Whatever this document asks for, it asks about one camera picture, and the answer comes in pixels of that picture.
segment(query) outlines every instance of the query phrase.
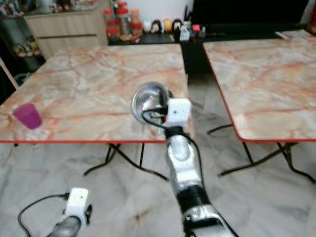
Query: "wire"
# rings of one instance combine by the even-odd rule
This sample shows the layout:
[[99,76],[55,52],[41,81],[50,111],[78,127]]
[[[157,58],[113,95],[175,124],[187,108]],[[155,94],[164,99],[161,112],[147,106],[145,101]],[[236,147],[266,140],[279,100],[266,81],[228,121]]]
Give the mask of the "wire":
[[[145,113],[147,113],[147,112],[157,112],[157,110],[155,110],[155,109],[144,110],[144,111],[142,112],[142,117],[143,117],[143,120],[144,120],[144,121],[146,121],[147,123],[149,123],[149,124],[151,124],[151,125],[153,125],[153,126],[163,128],[164,130],[173,131],[172,128],[170,128],[170,127],[163,126],[163,125],[161,125],[161,124],[155,123],[155,122],[150,121],[149,119],[147,119],[147,118],[145,117]],[[195,149],[196,149],[196,151],[197,151],[197,158],[198,158],[198,165],[199,165],[199,172],[200,172],[200,176],[201,176],[201,182],[202,182],[203,187],[205,187],[205,186],[204,186],[203,169],[202,169],[202,159],[201,159],[201,154],[200,154],[200,152],[199,152],[198,145],[196,144],[196,142],[195,142],[188,134],[186,134],[186,133],[184,133],[184,132],[180,132],[180,131],[177,131],[177,133],[178,133],[179,135],[182,135],[182,136],[184,136],[185,138],[187,138],[187,139],[194,145],[194,147],[195,147]]]
[[69,198],[69,193],[64,193],[64,194],[55,194],[55,195],[49,195],[49,196],[46,196],[46,197],[43,197],[33,203],[31,203],[30,205],[26,206],[18,215],[18,223],[19,223],[19,226],[21,227],[21,229],[25,232],[26,236],[27,237],[31,237],[31,233],[30,231],[27,229],[27,227],[25,226],[25,224],[23,224],[22,222],[22,214],[27,210],[29,209],[31,206],[33,206],[34,204],[40,202],[40,201],[43,201],[45,199],[48,199],[48,198],[63,198],[64,200],[67,200]]

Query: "metal frame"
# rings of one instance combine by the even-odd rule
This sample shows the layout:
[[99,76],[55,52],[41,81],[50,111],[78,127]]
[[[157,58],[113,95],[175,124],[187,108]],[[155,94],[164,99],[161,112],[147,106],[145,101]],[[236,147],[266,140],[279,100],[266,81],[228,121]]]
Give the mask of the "metal frame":
[[[215,131],[218,131],[220,129],[223,129],[223,128],[227,128],[227,127],[231,127],[233,126],[232,124],[228,124],[228,125],[224,125],[224,126],[220,126],[220,127],[217,127],[215,129],[212,129],[210,131],[207,132],[207,134],[211,134]],[[293,172],[297,173],[297,174],[300,174],[300,175],[303,175],[304,177],[308,178],[313,184],[316,184],[316,179],[313,178],[311,175],[301,171],[301,170],[298,170],[296,169],[294,166],[293,166],[293,162],[292,162],[292,154],[291,154],[291,147],[297,145],[298,143],[286,143],[284,146],[281,145],[281,143],[277,142],[277,145],[279,147],[279,149],[275,150],[274,152],[271,152],[270,154],[268,154],[267,156],[263,157],[262,159],[258,160],[258,161],[253,161],[252,159],[252,156],[249,152],[249,149],[246,145],[246,143],[242,142],[243,144],[243,147],[246,151],[246,154],[247,154],[247,157],[250,161],[250,164],[248,165],[242,165],[242,166],[239,166],[239,167],[236,167],[236,168],[232,168],[232,169],[228,169],[228,170],[225,170],[223,172],[221,172],[219,174],[219,176],[225,176],[225,175],[228,175],[228,174],[231,174],[231,173],[234,173],[234,172],[237,172],[237,171],[241,171],[241,170],[244,170],[244,169],[249,169],[249,168],[253,168],[253,167],[256,167],[274,157],[276,157],[277,155],[279,155],[280,153],[283,154],[287,164],[288,164],[288,167],[290,168],[290,170],[292,170]]]
[[165,181],[169,181],[169,179],[167,177],[165,177],[164,175],[156,172],[156,171],[153,171],[153,170],[150,170],[150,169],[146,169],[144,167],[142,167],[143,165],[143,157],[144,157],[144,149],[145,149],[145,143],[142,143],[142,150],[141,150],[141,155],[140,155],[140,162],[139,162],[139,165],[134,163],[127,155],[125,155],[120,149],[119,147],[121,146],[121,144],[118,144],[118,145],[114,145],[114,144],[109,144],[109,149],[108,149],[108,152],[107,152],[107,155],[105,157],[105,162],[103,164],[100,164],[100,165],[97,165],[95,167],[92,167],[90,169],[88,169],[83,175],[84,176],[87,176],[90,172],[98,169],[98,168],[101,168],[103,166],[106,166],[108,165],[114,158],[114,156],[116,155],[116,153],[119,153],[120,156],[126,160],[128,163],[130,163],[131,165],[133,165],[135,168],[137,169],[140,169],[142,171],[145,171],[147,173],[150,173],[150,174],[153,174],[153,175],[156,175],[158,176],[159,178],[165,180]]

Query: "marble tile floor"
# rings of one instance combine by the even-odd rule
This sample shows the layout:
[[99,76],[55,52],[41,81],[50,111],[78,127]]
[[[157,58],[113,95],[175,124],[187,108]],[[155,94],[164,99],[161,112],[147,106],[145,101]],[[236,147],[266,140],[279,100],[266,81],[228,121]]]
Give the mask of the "marble tile floor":
[[[202,153],[208,194],[215,207],[241,237],[313,237],[316,232],[316,188],[291,172],[282,156],[265,164],[218,178],[225,169],[247,164],[242,143],[232,128],[207,136],[207,130],[230,123],[211,75],[189,79],[196,140]],[[82,174],[100,164],[107,145],[0,145],[0,237],[22,237],[18,212],[45,195],[72,187],[90,190],[94,210],[91,225],[80,236],[181,237],[181,215],[170,185],[133,168],[120,156],[107,166]],[[276,148],[249,144],[254,159]],[[122,150],[139,162],[141,145]],[[316,176],[315,143],[292,149],[294,165]],[[168,175],[164,145],[146,145],[143,166]],[[65,201],[40,202],[23,220],[33,236],[44,236],[61,218]]]

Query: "figurine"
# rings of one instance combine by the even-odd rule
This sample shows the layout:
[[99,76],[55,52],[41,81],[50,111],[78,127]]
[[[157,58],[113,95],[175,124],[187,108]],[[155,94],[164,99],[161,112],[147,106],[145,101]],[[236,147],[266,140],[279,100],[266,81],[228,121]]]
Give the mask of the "figurine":
[[165,19],[163,21],[164,24],[164,31],[171,32],[172,31],[172,21],[170,19]]
[[161,22],[159,20],[155,20],[152,24],[151,33],[161,33],[162,27]]
[[172,31],[175,31],[177,28],[181,29],[182,21],[180,19],[175,19],[172,23]]
[[144,31],[146,33],[148,33],[148,32],[150,32],[151,28],[152,28],[151,20],[148,20],[148,19],[144,20],[144,22],[143,22],[143,29],[144,29]]

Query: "purple cup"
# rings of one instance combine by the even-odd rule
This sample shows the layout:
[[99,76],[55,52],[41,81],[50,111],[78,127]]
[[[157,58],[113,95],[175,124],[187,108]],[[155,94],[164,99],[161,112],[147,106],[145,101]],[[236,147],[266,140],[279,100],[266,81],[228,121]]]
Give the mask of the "purple cup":
[[41,125],[41,118],[35,106],[31,103],[21,105],[13,115],[29,129],[35,129]]

